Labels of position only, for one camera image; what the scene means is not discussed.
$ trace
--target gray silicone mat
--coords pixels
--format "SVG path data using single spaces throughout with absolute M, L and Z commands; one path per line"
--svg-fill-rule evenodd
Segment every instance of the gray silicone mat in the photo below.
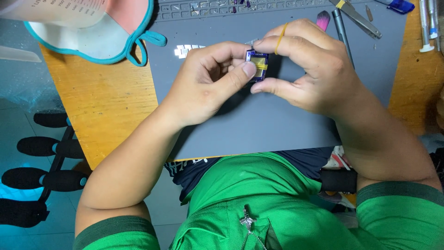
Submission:
M 374 40 L 343 14 L 356 72 L 387 106 L 406 16 L 387 10 L 385 5 L 375 1 L 358 0 L 352 3 L 364 17 L 366 3 L 372 10 L 372 24 L 382 33 L 380 40 Z M 245 43 L 261 38 L 268 30 L 285 22 L 304 17 L 316 22 L 319 12 L 326 10 L 331 13 L 334 10 L 334 6 L 326 0 L 252 0 L 250 8 L 238 4 L 235 14 L 229 13 L 231 8 L 229 0 L 160 1 L 150 30 L 163 34 L 168 43 L 165 47 L 147 44 L 159 103 L 168 93 L 184 61 L 174 54 L 177 45 L 208 46 L 225 40 Z M 328 25 L 327 33 L 337 38 L 333 20 Z M 288 58 L 270 55 L 267 76 L 294 81 L 303 74 L 304 70 Z M 202 158 L 340 143 L 332 120 L 293 107 L 274 95 L 250 95 L 249 89 L 243 89 L 224 104 L 219 115 L 199 126 L 186 128 L 171 156 L 175 159 Z

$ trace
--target dark shorts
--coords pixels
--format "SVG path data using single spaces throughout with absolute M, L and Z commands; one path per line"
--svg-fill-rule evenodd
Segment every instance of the dark shorts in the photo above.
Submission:
M 327 164 L 334 147 L 274 151 L 291 163 L 306 177 L 318 180 L 320 170 Z M 204 158 L 189 161 L 167 162 L 164 167 L 170 172 L 173 183 L 182 186 L 179 200 L 183 199 L 199 183 L 204 173 L 222 157 Z

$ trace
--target green t-shirt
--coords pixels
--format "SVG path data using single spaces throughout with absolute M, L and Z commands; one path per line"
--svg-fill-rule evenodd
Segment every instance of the green t-shirt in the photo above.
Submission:
M 274 153 L 224 157 L 186 197 L 188 218 L 170 249 L 442 250 L 444 196 L 413 182 L 381 182 L 358 192 L 358 228 L 346 228 L 309 201 L 321 184 Z M 240 223 L 247 205 L 254 235 Z M 145 219 L 120 216 L 81 232 L 74 250 L 159 250 Z

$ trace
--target rubber band on finger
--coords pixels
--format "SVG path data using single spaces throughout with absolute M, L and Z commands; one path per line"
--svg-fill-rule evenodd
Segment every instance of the rubber band on finger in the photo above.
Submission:
M 287 28 L 287 24 L 288 23 L 284 24 L 284 28 L 282 29 L 281 35 L 279 36 L 279 39 L 277 40 L 277 45 L 276 45 L 276 48 L 274 49 L 274 54 L 275 55 L 278 54 L 278 47 L 279 47 L 279 44 L 281 43 L 282 37 L 284 36 L 285 29 Z

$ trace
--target pink brush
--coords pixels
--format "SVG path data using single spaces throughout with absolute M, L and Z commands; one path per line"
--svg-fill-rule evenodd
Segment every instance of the pink brush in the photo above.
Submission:
M 316 24 L 323 30 L 327 30 L 327 26 L 330 22 L 330 14 L 326 11 L 322 11 L 317 15 Z

